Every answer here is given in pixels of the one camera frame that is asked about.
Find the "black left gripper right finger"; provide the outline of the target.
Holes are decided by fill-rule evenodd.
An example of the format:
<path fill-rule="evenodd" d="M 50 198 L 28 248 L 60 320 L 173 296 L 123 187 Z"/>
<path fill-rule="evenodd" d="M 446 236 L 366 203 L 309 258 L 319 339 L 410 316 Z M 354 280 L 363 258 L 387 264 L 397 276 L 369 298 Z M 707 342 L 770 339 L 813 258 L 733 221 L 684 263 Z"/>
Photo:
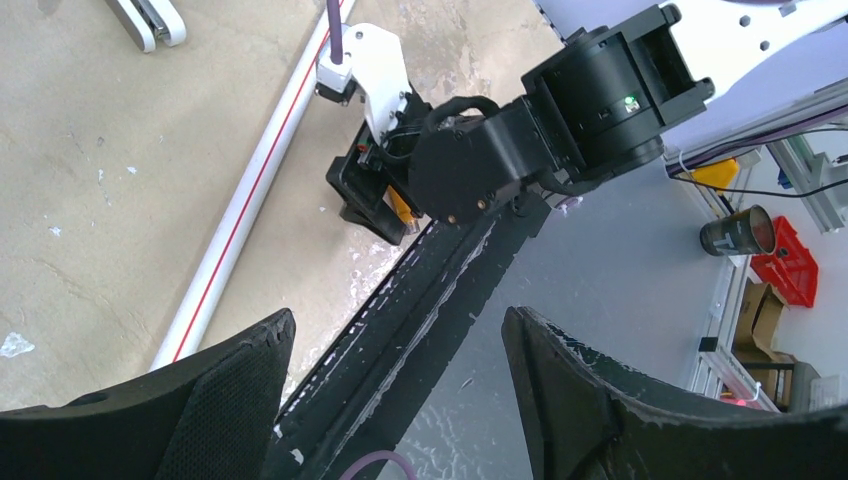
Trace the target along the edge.
<path fill-rule="evenodd" d="M 650 377 L 529 307 L 501 336 L 537 479 L 843 479 L 847 409 L 776 413 Z"/>

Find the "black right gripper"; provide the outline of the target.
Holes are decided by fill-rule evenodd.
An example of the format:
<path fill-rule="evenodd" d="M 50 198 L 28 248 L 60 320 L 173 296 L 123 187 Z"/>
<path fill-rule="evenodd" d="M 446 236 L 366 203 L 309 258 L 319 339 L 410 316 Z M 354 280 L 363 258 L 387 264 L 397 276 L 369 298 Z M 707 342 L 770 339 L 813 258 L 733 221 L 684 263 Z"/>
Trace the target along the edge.
<path fill-rule="evenodd" d="M 534 183 L 561 186 L 555 174 L 566 158 L 525 97 L 504 106 L 454 97 L 432 107 L 406 95 L 389 120 L 386 133 L 363 125 L 326 180 L 343 200 L 342 219 L 391 245 L 408 228 L 385 199 L 390 191 L 414 218 L 465 225 L 517 202 Z"/>

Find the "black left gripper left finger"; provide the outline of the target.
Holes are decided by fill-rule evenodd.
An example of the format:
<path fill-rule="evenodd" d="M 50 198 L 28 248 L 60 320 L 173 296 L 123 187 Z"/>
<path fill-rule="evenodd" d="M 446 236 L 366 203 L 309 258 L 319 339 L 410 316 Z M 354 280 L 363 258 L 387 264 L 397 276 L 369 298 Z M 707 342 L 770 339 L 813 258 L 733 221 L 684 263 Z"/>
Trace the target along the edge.
<path fill-rule="evenodd" d="M 281 309 L 235 336 L 61 407 L 1 414 L 4 479 L 257 479 L 296 323 Z"/>

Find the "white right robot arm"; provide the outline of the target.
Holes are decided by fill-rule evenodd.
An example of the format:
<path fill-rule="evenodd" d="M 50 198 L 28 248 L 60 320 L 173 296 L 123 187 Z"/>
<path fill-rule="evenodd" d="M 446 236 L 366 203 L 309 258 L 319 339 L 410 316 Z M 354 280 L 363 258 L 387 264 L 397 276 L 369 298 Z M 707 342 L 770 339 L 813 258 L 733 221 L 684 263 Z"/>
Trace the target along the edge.
<path fill-rule="evenodd" d="M 343 218 L 398 244 L 415 217 L 465 225 L 517 207 L 532 189 L 580 196 L 658 158 L 662 134 L 701 114 L 799 39 L 845 20 L 843 1 L 666 1 L 614 27 L 576 31 L 499 105 L 412 87 L 399 37 L 371 23 L 330 32 L 316 93 L 364 102 L 364 122 L 327 182 Z"/>

